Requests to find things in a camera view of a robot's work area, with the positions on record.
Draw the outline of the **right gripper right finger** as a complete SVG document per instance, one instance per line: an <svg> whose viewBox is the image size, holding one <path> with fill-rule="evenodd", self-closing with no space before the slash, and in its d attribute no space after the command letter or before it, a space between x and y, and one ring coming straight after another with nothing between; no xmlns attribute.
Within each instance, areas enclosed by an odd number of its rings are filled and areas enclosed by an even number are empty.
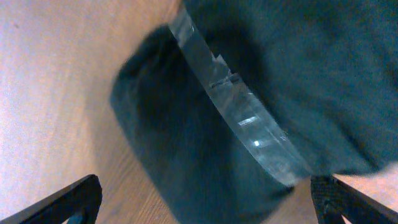
<svg viewBox="0 0 398 224"><path fill-rule="evenodd" d="M319 224L397 224L397 212L333 176L312 177L310 190Z"/></svg>

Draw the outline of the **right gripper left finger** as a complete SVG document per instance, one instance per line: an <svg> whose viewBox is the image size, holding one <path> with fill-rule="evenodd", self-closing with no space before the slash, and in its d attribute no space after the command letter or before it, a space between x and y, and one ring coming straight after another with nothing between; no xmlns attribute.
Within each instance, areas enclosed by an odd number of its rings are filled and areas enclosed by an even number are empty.
<svg viewBox="0 0 398 224"><path fill-rule="evenodd" d="M95 224L101 202L102 188L99 178L97 175L90 174L1 220L1 224Z"/></svg>

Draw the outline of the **black garment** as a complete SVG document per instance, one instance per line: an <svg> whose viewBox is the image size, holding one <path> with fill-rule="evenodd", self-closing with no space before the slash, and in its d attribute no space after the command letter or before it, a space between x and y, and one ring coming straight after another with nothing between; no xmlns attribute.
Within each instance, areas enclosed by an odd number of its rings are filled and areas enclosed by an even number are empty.
<svg viewBox="0 0 398 224"><path fill-rule="evenodd" d="M396 1L184 1L217 57L265 106L281 138L252 144L230 129L168 25L115 79L111 105L136 157L180 223L260 223L291 192L271 176L366 175L397 162Z"/></svg>

